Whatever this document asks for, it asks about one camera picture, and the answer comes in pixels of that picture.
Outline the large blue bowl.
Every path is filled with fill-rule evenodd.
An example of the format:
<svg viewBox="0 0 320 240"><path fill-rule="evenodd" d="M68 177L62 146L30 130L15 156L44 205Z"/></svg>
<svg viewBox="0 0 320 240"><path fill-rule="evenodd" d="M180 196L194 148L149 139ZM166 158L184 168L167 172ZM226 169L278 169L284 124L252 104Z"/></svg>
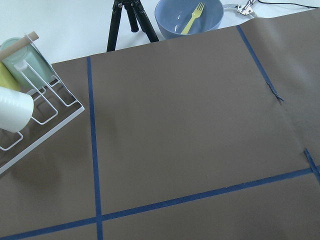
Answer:
<svg viewBox="0 0 320 240"><path fill-rule="evenodd" d="M192 13L203 3L200 17L196 18L188 32L199 34L217 29L224 16L223 4L219 0L161 0L155 7L154 16L163 37L182 37L182 31L192 18Z"/></svg>

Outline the yellow plastic fork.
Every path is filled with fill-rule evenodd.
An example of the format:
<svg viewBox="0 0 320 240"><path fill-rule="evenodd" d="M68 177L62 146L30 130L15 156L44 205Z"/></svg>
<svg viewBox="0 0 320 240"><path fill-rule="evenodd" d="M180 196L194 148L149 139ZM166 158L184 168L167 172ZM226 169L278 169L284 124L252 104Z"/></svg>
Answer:
<svg viewBox="0 0 320 240"><path fill-rule="evenodd" d="M182 35L187 35L189 33L192 25L194 24L194 21L202 15L204 8L205 8L205 3L199 2L191 14L190 20L188 21L188 23L186 24L186 26L182 30L182 32L181 32Z"/></svg>

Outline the green cup on rack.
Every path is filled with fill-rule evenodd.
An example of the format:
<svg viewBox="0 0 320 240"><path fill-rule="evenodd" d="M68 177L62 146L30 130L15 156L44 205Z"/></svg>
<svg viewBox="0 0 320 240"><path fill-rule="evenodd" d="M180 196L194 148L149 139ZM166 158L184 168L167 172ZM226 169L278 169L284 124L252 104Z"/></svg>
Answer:
<svg viewBox="0 0 320 240"><path fill-rule="evenodd" d="M51 67L31 44L12 53L2 63L20 86L28 90L42 88L54 80Z"/></svg>

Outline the white cup on rack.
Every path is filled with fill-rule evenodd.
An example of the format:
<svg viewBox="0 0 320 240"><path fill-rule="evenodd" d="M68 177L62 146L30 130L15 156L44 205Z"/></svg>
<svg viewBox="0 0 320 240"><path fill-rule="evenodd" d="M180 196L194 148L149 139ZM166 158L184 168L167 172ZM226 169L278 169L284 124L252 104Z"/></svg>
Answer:
<svg viewBox="0 0 320 240"><path fill-rule="evenodd" d="M34 111L33 98L23 92L0 87L0 128L11 133L22 130Z"/></svg>

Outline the yellow cup on rack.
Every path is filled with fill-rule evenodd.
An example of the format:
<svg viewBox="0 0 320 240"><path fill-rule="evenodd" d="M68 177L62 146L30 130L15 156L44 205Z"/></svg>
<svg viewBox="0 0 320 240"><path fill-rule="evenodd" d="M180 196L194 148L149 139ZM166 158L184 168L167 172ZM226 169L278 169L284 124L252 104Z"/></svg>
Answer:
<svg viewBox="0 0 320 240"><path fill-rule="evenodd" d="M21 91L20 84L2 62L0 62L0 86L18 92Z"/></svg>

